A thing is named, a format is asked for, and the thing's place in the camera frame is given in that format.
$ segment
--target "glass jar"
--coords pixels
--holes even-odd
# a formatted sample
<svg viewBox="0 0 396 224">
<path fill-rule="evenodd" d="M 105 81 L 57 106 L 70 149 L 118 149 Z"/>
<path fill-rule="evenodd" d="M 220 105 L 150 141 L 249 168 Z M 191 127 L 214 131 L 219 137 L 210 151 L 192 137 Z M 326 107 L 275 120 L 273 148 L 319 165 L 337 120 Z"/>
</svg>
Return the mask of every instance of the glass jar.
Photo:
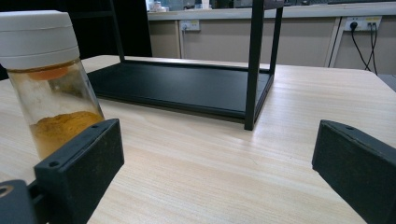
<svg viewBox="0 0 396 224">
<path fill-rule="evenodd" d="M 40 159 L 105 119 L 67 13 L 0 13 L 0 49 Z"/>
<path fill-rule="evenodd" d="M 76 59 L 28 70 L 7 70 L 40 159 L 104 120 L 90 81 Z"/>
</svg>

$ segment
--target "screw hole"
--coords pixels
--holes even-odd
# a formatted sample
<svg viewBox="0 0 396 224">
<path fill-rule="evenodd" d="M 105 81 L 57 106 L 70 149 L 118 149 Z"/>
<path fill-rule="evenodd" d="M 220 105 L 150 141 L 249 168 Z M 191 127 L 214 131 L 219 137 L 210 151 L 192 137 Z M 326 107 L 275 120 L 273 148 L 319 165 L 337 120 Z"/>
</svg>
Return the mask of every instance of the screw hole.
<svg viewBox="0 0 396 224">
<path fill-rule="evenodd" d="M 57 165 L 59 165 L 59 162 L 57 162 L 57 161 L 52 161 L 52 162 L 49 163 L 49 167 L 54 167 L 54 166 L 57 166 Z"/>
<path fill-rule="evenodd" d="M 4 185 L 0 187 L 0 198 L 8 195 L 12 190 L 14 190 L 14 187 L 11 185 Z"/>
</svg>

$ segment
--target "black tray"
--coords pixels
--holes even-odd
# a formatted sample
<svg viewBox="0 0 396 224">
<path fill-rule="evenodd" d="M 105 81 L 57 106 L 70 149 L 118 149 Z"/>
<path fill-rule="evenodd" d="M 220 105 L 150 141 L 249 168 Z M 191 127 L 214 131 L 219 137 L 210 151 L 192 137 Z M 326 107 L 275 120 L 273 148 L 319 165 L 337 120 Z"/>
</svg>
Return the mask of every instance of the black tray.
<svg viewBox="0 0 396 224">
<path fill-rule="evenodd" d="M 259 73 L 256 106 L 273 77 Z M 98 97 L 244 119 L 248 69 L 127 61 L 89 73 Z"/>
</svg>

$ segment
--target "plug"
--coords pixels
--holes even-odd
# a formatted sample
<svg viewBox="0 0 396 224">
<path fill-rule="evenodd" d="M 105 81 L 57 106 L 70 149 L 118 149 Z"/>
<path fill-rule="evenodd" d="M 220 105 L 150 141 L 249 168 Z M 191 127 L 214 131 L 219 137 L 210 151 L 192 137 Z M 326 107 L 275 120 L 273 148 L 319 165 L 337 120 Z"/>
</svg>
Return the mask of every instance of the plug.
<svg viewBox="0 0 396 224">
<path fill-rule="evenodd" d="M 352 32 L 354 32 L 355 30 L 356 30 L 356 27 L 358 27 L 358 23 L 357 22 L 355 22 L 355 21 L 353 21 L 352 23 L 350 23 L 350 30 L 352 31 Z"/>
</svg>

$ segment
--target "black cable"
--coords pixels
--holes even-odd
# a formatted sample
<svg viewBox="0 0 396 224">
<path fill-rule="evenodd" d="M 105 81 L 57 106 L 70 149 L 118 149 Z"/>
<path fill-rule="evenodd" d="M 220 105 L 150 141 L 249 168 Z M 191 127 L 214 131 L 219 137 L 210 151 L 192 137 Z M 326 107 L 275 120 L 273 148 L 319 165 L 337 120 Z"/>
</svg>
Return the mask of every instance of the black cable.
<svg viewBox="0 0 396 224">
<path fill-rule="evenodd" d="M 373 26 L 375 27 L 375 41 L 374 41 L 374 43 L 373 43 Z M 376 44 L 376 36 L 377 36 L 376 23 L 373 23 L 370 26 L 370 33 L 371 33 L 371 44 L 372 44 L 372 53 L 371 53 L 370 57 L 373 56 L 373 66 L 374 66 L 375 74 L 378 76 L 378 73 L 376 72 L 375 53 L 374 53 L 375 44 Z"/>
<path fill-rule="evenodd" d="M 370 61 L 372 60 L 372 58 L 373 58 L 373 54 L 374 54 L 374 48 L 375 48 L 375 44 L 376 44 L 376 32 L 375 32 L 375 42 L 374 42 L 374 44 L 373 44 L 373 25 L 371 25 L 371 24 L 369 24 L 370 25 L 370 34 L 371 34 L 371 47 L 372 47 L 372 51 L 371 51 L 371 53 L 370 53 L 370 58 L 369 58 L 369 61 L 367 62 L 367 67 L 364 69 L 364 70 L 367 70 L 367 68 L 368 68 L 368 65 L 370 64 Z"/>
<path fill-rule="evenodd" d="M 363 56 L 361 55 L 361 50 L 359 49 L 358 44 L 356 43 L 356 40 L 355 40 L 355 36 L 353 35 L 355 33 L 355 29 L 357 26 L 358 26 L 358 23 L 355 21 L 350 23 L 352 40 L 353 40 L 353 43 L 355 44 L 356 49 L 358 50 L 359 55 L 361 56 L 361 61 L 364 63 L 365 68 L 367 68 L 371 72 L 368 63 L 366 63 L 366 61 L 364 61 Z"/>
</svg>

